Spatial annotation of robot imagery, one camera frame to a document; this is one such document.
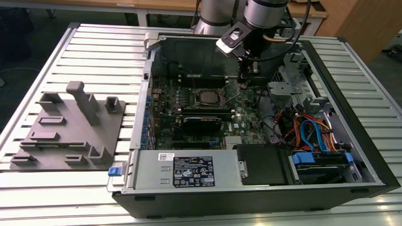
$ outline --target gray base plate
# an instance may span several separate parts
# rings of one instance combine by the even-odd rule
[[[64,103],[56,103],[58,112],[48,112],[44,110],[40,112],[34,124],[30,128],[27,137],[23,141],[32,141],[29,136],[32,133],[40,132],[57,132],[60,135],[58,140],[50,142],[69,143],[69,142],[86,142],[97,152],[101,152],[105,147],[105,155],[109,156],[106,160],[102,159],[102,164],[93,164],[88,159],[88,151],[70,150],[69,147],[42,147],[40,150],[23,151],[18,150],[13,156],[32,156],[36,161],[33,164],[15,165],[10,164],[11,170],[106,170],[112,164],[113,153],[116,148],[117,136],[120,131],[120,125],[122,120],[122,112],[125,108],[125,102],[120,101],[121,112],[108,114],[105,110],[105,101],[97,101],[98,109],[96,115],[100,120],[100,124],[90,126],[74,100],[64,100]],[[62,116],[65,119],[64,125],[41,125],[38,123],[40,118],[49,116]],[[82,155],[85,158],[84,165],[66,164],[65,155]]]

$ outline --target white label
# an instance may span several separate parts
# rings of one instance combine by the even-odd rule
[[[321,18],[325,18],[325,15],[312,14],[311,17],[321,17]]]
[[[158,161],[173,161],[174,153],[158,153]]]
[[[126,7],[133,7],[133,4],[122,4],[122,3],[117,3],[117,6],[126,6]]]

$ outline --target power supply label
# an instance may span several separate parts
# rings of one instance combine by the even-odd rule
[[[173,186],[214,186],[213,163],[210,156],[173,158]]]

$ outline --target wooden cabinet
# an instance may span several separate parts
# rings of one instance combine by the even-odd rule
[[[369,64],[402,29],[402,0],[320,0],[328,12],[316,36],[343,37]]]

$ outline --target slotted table surface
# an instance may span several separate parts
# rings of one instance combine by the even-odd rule
[[[184,29],[137,28],[81,24],[68,28],[0,136],[0,225],[97,225],[142,223],[146,225],[399,225],[402,189],[375,198],[353,200],[327,211],[243,214],[201,218],[133,219],[114,203],[110,192],[122,186],[122,177],[106,172],[10,172],[10,157],[18,150],[41,108],[34,101],[45,91],[61,92],[68,81],[82,81],[85,92],[97,100],[117,96],[126,102],[113,161],[126,161],[134,120],[137,90],[144,66],[146,31],[182,32]],[[367,71],[348,45],[335,38],[309,40],[332,74],[373,144],[402,183],[402,114],[377,80]],[[313,76],[316,87],[323,93]]]

